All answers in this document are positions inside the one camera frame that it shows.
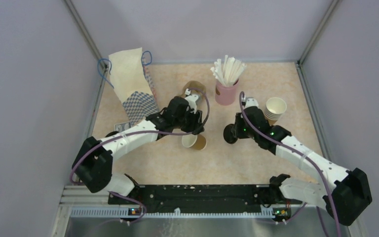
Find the black plastic cup lid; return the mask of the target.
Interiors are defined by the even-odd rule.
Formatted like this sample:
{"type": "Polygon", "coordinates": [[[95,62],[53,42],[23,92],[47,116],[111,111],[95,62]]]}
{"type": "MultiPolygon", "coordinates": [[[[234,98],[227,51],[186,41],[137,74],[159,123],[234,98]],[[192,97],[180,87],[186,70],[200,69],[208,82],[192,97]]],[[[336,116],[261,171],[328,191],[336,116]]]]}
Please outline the black plastic cup lid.
{"type": "Polygon", "coordinates": [[[228,144],[234,144],[237,142],[238,138],[235,135],[235,125],[228,124],[223,131],[223,138],[228,144]]]}

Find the single brown paper cup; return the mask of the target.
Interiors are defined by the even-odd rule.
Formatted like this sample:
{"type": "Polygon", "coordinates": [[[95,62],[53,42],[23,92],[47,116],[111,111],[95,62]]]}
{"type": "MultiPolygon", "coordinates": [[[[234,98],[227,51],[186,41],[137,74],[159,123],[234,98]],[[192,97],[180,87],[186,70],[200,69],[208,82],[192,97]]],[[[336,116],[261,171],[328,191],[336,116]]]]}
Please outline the single brown paper cup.
{"type": "Polygon", "coordinates": [[[207,140],[202,134],[189,134],[181,138],[181,143],[185,148],[201,151],[206,147],[207,140]]]}

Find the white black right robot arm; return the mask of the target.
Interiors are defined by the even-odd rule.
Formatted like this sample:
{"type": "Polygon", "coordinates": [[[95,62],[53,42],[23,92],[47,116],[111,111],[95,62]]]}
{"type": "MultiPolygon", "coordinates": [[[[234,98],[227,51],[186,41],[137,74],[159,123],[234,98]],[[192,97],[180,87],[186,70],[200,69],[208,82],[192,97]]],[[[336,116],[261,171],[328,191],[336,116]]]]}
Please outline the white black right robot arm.
{"type": "Polygon", "coordinates": [[[252,139],[264,150],[296,165],[318,183],[281,175],[282,181],[269,190],[275,203],[296,199],[326,209],[341,225],[351,226],[371,204],[372,195],[367,174],[355,168],[339,166],[307,148],[287,129],[270,125],[261,109],[250,106],[236,113],[235,122],[225,127],[227,142],[252,139]]]}

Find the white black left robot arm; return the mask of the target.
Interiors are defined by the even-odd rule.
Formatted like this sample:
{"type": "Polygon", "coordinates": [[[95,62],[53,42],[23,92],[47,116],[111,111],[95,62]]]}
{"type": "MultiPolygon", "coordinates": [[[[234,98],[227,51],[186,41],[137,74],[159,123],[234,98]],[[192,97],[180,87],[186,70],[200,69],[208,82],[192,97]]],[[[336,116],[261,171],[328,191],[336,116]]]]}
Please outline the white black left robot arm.
{"type": "Polygon", "coordinates": [[[91,192],[115,192],[126,204],[138,199],[137,183],[125,174],[114,175],[113,164],[122,156],[144,144],[160,140],[164,136],[197,135],[204,131],[206,120],[197,108],[200,95],[174,97],[160,112],[147,116],[144,120],[123,132],[102,139],[87,138],[72,165],[72,174],[91,192]]]}

